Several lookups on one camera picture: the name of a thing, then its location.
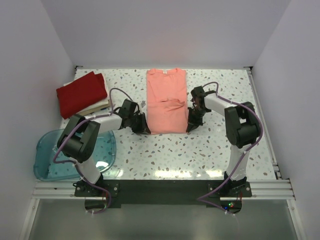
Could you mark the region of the salmon pink t-shirt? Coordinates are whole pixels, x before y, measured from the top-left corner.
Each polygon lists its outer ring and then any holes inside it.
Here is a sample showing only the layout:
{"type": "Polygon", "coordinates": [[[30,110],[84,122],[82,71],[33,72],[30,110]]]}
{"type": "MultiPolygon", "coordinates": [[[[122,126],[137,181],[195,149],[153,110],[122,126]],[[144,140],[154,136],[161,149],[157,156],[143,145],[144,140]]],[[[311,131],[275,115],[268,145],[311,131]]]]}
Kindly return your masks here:
{"type": "Polygon", "coordinates": [[[186,71],[150,69],[146,73],[147,125],[152,134],[184,134],[188,126],[186,71]]]}

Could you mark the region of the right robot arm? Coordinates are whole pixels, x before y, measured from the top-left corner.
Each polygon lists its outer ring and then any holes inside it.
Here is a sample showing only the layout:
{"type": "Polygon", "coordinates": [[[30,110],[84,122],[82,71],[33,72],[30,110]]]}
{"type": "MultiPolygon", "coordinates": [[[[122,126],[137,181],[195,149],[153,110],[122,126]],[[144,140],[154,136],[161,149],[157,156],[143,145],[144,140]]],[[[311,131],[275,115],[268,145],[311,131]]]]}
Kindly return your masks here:
{"type": "Polygon", "coordinates": [[[186,131],[203,125],[203,116],[216,112],[224,117],[230,159],[224,180],[209,193],[233,197],[247,183],[247,163],[250,151],[263,136],[263,125],[251,102],[237,103],[219,95],[216,90],[205,91],[202,86],[191,91],[192,107],[188,108],[186,131]]]}

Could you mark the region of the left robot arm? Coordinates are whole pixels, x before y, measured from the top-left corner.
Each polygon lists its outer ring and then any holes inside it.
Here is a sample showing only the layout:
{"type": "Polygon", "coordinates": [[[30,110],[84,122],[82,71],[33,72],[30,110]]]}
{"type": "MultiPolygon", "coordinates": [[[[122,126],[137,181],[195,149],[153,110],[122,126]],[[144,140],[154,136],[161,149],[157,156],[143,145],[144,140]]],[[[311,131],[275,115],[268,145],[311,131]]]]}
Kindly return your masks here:
{"type": "Polygon", "coordinates": [[[122,106],[110,113],[84,117],[73,115],[57,141],[55,164],[72,163],[81,179],[86,182],[86,191],[99,196],[104,190],[102,174],[94,164],[92,154],[99,133],[131,128],[137,135],[150,135],[146,114],[138,103],[126,99],[122,106]]]}

